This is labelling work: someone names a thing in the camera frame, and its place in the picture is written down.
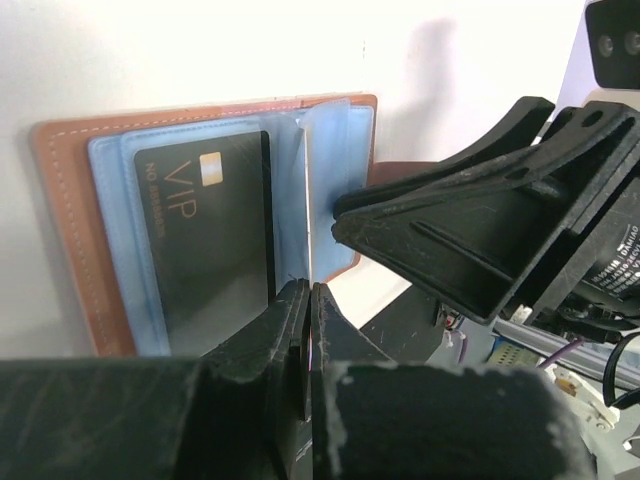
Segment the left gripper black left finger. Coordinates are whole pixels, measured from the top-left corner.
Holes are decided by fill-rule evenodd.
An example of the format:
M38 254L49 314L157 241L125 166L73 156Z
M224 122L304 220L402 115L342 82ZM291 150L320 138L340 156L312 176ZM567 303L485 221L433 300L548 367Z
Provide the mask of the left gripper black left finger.
M291 280L209 355L204 479L288 479L306 418L310 285Z

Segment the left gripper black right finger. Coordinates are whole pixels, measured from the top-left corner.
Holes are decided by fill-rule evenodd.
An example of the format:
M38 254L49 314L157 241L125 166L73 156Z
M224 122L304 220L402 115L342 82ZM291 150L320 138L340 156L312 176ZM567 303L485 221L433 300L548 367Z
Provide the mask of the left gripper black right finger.
M343 316L326 284L313 286L310 307L313 478L329 479L324 395L327 364L331 361L391 361L391 358Z

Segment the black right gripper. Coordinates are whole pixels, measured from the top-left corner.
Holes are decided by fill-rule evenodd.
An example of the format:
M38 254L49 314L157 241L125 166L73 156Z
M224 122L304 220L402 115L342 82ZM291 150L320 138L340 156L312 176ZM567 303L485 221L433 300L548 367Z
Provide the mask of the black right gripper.
M475 320L639 326L639 114L555 109L530 146L409 190L334 206L335 240Z

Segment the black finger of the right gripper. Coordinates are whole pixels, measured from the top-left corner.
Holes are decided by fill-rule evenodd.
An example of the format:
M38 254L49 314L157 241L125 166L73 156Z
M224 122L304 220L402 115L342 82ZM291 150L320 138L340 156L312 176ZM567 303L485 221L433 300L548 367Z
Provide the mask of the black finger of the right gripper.
M377 162L372 167L368 185L401 185L413 190L427 182L528 147L554 109L555 105L542 97L522 97L494 127L460 152L437 162Z

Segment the black VIP card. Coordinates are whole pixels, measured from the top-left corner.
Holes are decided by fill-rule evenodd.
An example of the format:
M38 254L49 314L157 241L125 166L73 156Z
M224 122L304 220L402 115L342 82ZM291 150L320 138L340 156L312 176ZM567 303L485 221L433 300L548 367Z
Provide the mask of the black VIP card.
M274 295L269 136L157 146L133 162L170 348L203 354Z

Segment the brown leather card holder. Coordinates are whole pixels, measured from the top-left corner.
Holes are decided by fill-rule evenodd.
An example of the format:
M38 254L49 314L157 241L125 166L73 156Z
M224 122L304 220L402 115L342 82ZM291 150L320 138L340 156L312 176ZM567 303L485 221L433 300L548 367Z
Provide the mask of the brown leather card holder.
M360 255L331 235L332 207L369 186L378 100L371 94L303 97L53 120L32 145L80 304L100 356L172 352L134 155L147 148L262 130L269 136L275 291L307 273L300 118L311 109L315 284L356 269Z

